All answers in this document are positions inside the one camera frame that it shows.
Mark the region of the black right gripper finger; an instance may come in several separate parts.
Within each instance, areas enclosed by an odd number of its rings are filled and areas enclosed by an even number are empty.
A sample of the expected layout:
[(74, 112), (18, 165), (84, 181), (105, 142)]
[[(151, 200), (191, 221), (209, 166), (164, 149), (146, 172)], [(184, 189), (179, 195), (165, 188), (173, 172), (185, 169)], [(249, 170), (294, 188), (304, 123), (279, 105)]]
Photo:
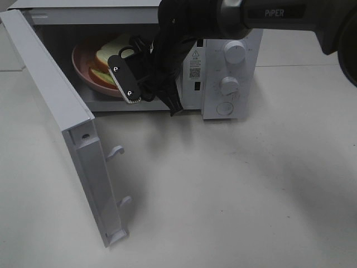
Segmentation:
[(147, 102), (158, 98), (170, 110), (170, 116), (174, 116), (183, 110), (177, 85), (174, 80), (167, 80), (157, 85), (149, 82), (143, 83), (143, 100)]

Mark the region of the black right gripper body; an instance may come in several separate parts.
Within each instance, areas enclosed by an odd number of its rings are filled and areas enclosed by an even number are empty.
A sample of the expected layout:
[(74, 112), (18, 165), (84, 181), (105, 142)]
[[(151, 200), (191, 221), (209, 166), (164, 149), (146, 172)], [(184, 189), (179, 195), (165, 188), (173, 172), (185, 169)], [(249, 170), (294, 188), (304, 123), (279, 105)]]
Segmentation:
[(143, 95), (143, 83), (163, 84), (176, 81), (179, 68), (197, 41), (198, 34), (190, 16), (170, 16), (159, 19), (160, 29), (149, 43), (139, 36), (131, 37), (137, 50), (136, 75)]

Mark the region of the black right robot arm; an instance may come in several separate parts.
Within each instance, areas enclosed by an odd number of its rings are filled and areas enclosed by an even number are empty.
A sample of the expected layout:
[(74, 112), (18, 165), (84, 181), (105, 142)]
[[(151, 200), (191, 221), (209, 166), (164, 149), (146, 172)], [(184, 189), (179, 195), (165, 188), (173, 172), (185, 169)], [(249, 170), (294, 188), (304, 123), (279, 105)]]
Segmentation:
[(159, 31), (145, 51), (145, 74), (129, 96), (159, 98), (171, 114), (182, 110), (176, 73), (199, 39), (242, 39), (253, 29), (315, 33), (321, 50), (337, 53), (342, 72), (356, 83), (355, 1), (161, 1)]

